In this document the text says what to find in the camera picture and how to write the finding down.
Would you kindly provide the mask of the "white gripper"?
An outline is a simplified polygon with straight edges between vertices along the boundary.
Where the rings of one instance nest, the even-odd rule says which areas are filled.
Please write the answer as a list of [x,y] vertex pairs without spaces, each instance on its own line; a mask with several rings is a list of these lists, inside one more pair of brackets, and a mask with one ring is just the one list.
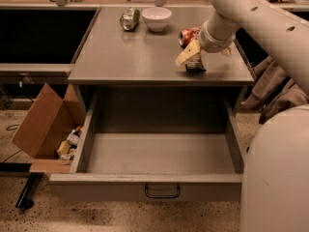
[[205,26],[201,29],[198,40],[192,40],[187,47],[176,58],[175,64],[180,66],[197,56],[201,48],[208,53],[220,52],[227,57],[232,55],[232,48],[229,46],[235,39],[235,31],[230,27],[220,28],[218,26]]

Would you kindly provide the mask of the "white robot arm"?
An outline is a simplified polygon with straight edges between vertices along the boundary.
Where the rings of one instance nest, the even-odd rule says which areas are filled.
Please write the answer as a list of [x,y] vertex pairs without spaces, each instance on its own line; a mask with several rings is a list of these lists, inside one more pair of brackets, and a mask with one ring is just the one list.
[[[309,26],[267,0],[211,0],[200,37],[177,58],[219,52],[244,29],[309,92]],[[309,107],[288,109],[263,124],[244,154],[239,232],[309,232]]]

